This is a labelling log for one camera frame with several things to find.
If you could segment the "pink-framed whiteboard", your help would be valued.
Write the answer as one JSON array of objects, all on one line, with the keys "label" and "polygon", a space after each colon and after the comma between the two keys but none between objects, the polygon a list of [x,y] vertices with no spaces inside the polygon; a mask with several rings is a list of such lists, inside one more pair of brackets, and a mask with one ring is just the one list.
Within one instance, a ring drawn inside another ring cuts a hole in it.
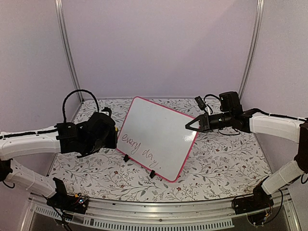
[{"label": "pink-framed whiteboard", "polygon": [[192,119],[169,107],[135,97],[120,129],[117,150],[155,175],[175,182],[198,134],[185,127]]}]

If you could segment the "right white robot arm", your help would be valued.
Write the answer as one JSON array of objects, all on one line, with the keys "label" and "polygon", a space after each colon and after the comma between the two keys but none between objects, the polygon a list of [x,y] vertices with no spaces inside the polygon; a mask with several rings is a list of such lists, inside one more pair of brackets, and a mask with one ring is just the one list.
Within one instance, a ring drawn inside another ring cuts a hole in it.
[{"label": "right white robot arm", "polygon": [[216,99],[220,103],[220,113],[210,114],[205,109],[205,98],[197,96],[195,101],[203,114],[185,127],[201,133],[232,128],[256,136],[274,171],[253,189],[253,196],[249,198],[249,206],[259,210],[267,203],[267,196],[307,174],[308,120],[267,113],[258,108],[244,110],[235,91],[221,93]]}]

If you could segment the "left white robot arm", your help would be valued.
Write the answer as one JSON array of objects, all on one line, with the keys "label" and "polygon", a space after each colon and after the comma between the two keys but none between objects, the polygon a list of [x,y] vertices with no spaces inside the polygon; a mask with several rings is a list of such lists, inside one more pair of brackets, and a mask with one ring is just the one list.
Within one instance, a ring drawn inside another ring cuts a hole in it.
[{"label": "left white robot arm", "polygon": [[102,148],[115,149],[118,128],[111,111],[95,112],[84,122],[58,123],[47,128],[19,133],[0,134],[0,180],[26,188],[30,192],[52,198],[61,208],[71,205],[62,180],[49,179],[16,161],[16,157],[32,154],[78,153],[80,158]]}]

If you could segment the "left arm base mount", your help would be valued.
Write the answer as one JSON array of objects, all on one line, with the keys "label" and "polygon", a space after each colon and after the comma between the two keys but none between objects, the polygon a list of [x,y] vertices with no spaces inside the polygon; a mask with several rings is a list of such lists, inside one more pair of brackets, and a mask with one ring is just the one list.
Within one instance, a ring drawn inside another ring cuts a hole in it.
[{"label": "left arm base mount", "polygon": [[58,178],[53,178],[52,180],[56,185],[56,194],[51,198],[46,199],[47,205],[63,211],[86,214],[89,197],[87,195],[82,195],[81,193],[69,195],[62,180]]}]

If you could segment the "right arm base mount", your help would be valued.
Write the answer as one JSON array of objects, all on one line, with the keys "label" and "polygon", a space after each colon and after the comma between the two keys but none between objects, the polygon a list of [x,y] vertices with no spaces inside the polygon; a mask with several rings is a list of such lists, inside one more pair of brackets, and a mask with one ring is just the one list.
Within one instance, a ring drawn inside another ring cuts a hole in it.
[{"label": "right arm base mount", "polygon": [[263,226],[273,212],[274,201],[271,195],[236,196],[231,206],[236,215],[246,214],[248,222],[253,226]]}]

